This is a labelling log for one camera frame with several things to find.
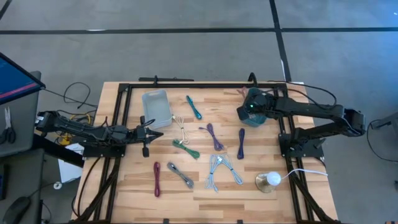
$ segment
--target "light blue cable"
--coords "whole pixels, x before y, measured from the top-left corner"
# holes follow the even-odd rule
[[[192,99],[191,99],[188,95],[187,95],[187,101],[188,101],[189,105],[191,106],[191,108],[192,108],[193,113],[195,114],[195,116],[196,116],[198,119],[201,119],[201,114],[200,114],[199,111],[195,108],[195,105],[193,105]]]
[[[227,155],[227,153],[222,154],[222,155],[211,155],[210,156],[210,174],[205,180],[205,188],[206,189],[214,189],[216,192],[218,192],[218,188],[216,187],[216,185],[214,183],[214,172],[215,172],[216,168],[218,167],[218,165],[220,165],[220,164],[224,164],[226,167],[228,167],[231,170],[234,180],[237,184],[239,184],[239,185],[243,184],[243,180],[242,180],[241,176],[234,170],[234,168],[232,166],[231,158],[229,157],[229,155]]]

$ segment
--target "green cable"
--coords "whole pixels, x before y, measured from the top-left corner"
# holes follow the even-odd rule
[[[185,150],[187,153],[189,153],[194,159],[198,159],[200,157],[200,153],[198,151],[189,149],[185,147],[183,144],[180,144],[180,142],[177,139],[173,140],[173,146],[178,147],[180,149]]]

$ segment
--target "wooden tabletop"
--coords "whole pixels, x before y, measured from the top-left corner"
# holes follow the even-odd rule
[[[116,82],[104,83],[95,118],[96,124],[101,124],[106,116],[108,121],[112,120],[118,85]],[[302,86],[289,85],[289,88],[305,92]],[[139,117],[144,114],[141,96],[153,90],[155,89],[133,90],[128,128],[135,128],[139,124]],[[285,160],[280,155],[277,140],[278,122],[267,119],[266,123],[258,128],[240,122],[236,108],[242,105],[243,97],[237,89],[168,88],[165,90],[172,113],[185,118],[185,130],[190,138],[187,147],[200,152],[200,158],[195,160],[184,150],[172,146],[173,139],[181,138],[180,128],[175,122],[156,130],[163,132],[164,135],[149,145],[149,158],[142,156],[142,144],[128,145],[126,155],[121,160],[112,223],[161,223],[163,218],[169,218],[171,223],[236,223],[239,219],[244,223],[295,223],[288,179],[284,179],[276,190],[269,194],[260,192],[254,184],[258,173],[277,171],[282,176],[287,174]],[[191,96],[195,102],[197,110],[203,116],[202,120],[195,118],[186,101],[186,95]],[[296,101],[307,102],[305,97],[296,92],[289,92],[289,96]],[[120,109],[119,124],[123,105],[124,103]],[[294,121],[296,127],[311,128],[314,125],[313,119],[308,117],[295,116]],[[224,151],[215,151],[209,133],[198,129],[208,123],[213,124],[216,137],[224,144]],[[239,148],[238,132],[241,128],[246,130],[244,159],[238,160],[236,158]],[[204,188],[204,181],[210,171],[210,156],[218,153],[228,153],[232,158],[234,170],[242,177],[243,185],[234,182],[228,168],[219,166],[214,173],[219,192]],[[94,160],[91,158],[85,162],[79,192]],[[83,192],[82,210],[89,205],[98,191],[103,161],[104,159],[97,163],[88,178]],[[159,198],[154,196],[154,162],[161,164]],[[180,171],[194,181],[194,189],[189,189],[179,176],[168,170],[168,162],[173,162]],[[303,163],[305,169],[326,172],[316,159],[304,158]],[[306,174],[306,177],[309,191],[319,206],[326,214],[337,218],[328,178],[318,174]],[[299,198],[303,218],[306,218],[300,193]],[[105,216],[107,204],[108,194],[104,197],[101,217]]]

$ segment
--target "monitor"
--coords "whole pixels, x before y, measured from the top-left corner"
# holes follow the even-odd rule
[[[40,80],[0,53],[0,105],[44,88]]]

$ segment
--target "red cable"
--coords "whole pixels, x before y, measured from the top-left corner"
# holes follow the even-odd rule
[[[154,164],[155,173],[155,197],[160,196],[160,186],[159,186],[159,175],[160,175],[160,163],[155,162]]]

